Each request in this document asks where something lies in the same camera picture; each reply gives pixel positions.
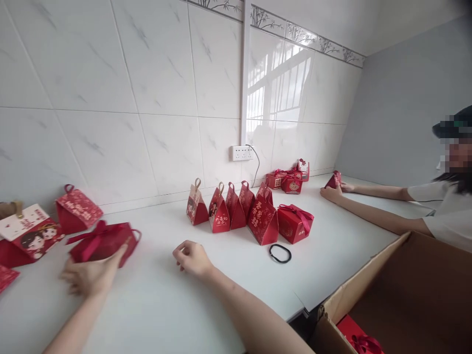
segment white countertop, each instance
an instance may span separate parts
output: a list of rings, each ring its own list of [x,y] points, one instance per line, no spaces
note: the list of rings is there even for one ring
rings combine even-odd
[[[273,192],[275,206],[295,204],[315,216],[307,239],[290,245],[279,235],[279,243],[293,255],[287,264],[274,262],[269,246],[259,246],[247,228],[212,234],[209,223],[193,227],[185,214],[186,200],[104,216],[109,224],[130,222],[143,239],[118,271],[83,353],[244,352],[219,302],[178,271],[172,251],[185,239],[203,244],[217,267],[285,320],[304,307],[313,309],[396,239],[323,199],[319,188],[330,177],[310,177],[300,195]],[[430,211],[415,203],[346,195],[409,218]],[[208,205],[211,196],[204,199]],[[0,295],[0,354],[40,353],[77,308],[80,299],[68,295],[67,284],[58,279],[73,247],[64,244],[38,263],[18,268],[20,277]]]

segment hand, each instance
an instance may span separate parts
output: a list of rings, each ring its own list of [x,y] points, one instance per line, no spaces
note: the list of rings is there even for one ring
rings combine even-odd
[[[172,255],[177,260],[180,271],[186,270],[199,279],[206,278],[214,269],[205,249],[199,243],[184,241],[172,252]]]
[[[112,287],[119,262],[128,248],[128,241],[111,257],[94,262],[74,263],[69,258],[60,277],[70,283],[69,293],[105,295]]]
[[[341,182],[341,189],[346,193],[354,193],[355,185]]]
[[[340,185],[338,185],[336,189],[331,187],[321,188],[320,194],[323,198],[328,199],[330,202],[335,204],[339,204],[339,201],[343,198],[343,191],[341,190]]]

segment black cap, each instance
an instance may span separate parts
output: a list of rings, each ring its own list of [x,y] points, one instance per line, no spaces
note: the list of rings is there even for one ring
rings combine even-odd
[[[433,133],[441,139],[472,138],[472,106],[468,106],[433,126]]]

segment black hair tie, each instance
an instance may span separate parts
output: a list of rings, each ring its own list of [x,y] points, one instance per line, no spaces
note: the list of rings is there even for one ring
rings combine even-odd
[[[283,250],[287,251],[287,253],[289,254],[289,257],[288,257],[286,260],[281,261],[281,260],[278,259],[276,256],[274,256],[274,255],[272,254],[272,248],[274,248],[275,246],[280,247],[280,248],[282,248]],[[290,262],[290,260],[292,259],[292,253],[291,253],[287,248],[285,248],[284,246],[281,246],[281,245],[279,245],[279,244],[273,244],[273,245],[269,248],[269,254],[270,254],[270,256],[271,256],[272,258],[274,258],[278,263],[288,263],[288,262]]]

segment electrical outlet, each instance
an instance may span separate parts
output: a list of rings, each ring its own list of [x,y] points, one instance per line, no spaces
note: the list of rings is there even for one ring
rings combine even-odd
[[[231,147],[231,158],[232,161],[246,161],[246,160],[254,160],[254,150],[252,147],[249,146],[236,146]]]

